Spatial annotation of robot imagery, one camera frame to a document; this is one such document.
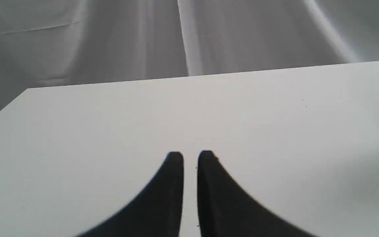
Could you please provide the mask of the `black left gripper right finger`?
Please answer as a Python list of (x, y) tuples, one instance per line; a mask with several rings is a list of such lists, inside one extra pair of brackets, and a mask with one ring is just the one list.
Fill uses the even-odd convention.
[(202, 237), (310, 237), (248, 195), (210, 150), (198, 157), (197, 208)]

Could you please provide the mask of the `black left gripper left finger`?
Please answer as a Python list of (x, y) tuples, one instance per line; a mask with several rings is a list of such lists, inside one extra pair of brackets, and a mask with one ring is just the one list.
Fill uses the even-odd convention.
[(182, 154), (168, 153), (152, 180), (129, 204), (80, 236), (178, 237), (184, 177)]

